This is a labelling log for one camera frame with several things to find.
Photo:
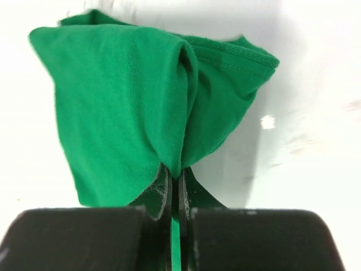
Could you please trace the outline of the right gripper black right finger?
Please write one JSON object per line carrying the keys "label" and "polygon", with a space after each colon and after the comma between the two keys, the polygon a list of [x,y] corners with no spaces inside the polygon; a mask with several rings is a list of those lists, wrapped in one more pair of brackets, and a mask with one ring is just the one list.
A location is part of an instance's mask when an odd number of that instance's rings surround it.
{"label": "right gripper black right finger", "polygon": [[190,168],[178,181],[183,270],[344,270],[324,220],[299,209],[231,209]]}

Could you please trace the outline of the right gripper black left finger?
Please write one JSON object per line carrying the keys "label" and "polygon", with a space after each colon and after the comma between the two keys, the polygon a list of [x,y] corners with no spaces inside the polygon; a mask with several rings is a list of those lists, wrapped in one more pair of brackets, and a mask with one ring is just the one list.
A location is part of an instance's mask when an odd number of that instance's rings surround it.
{"label": "right gripper black left finger", "polygon": [[2,270],[170,270],[172,178],[160,165],[125,207],[22,212],[1,243]]}

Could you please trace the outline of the green t shirt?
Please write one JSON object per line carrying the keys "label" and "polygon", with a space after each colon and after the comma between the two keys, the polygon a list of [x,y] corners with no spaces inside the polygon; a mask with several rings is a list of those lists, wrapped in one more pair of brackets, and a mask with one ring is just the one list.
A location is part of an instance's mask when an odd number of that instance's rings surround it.
{"label": "green t shirt", "polygon": [[61,146],[78,200],[122,207],[216,151],[279,60],[240,37],[215,41],[130,25],[99,10],[39,27],[29,42],[55,84]]}

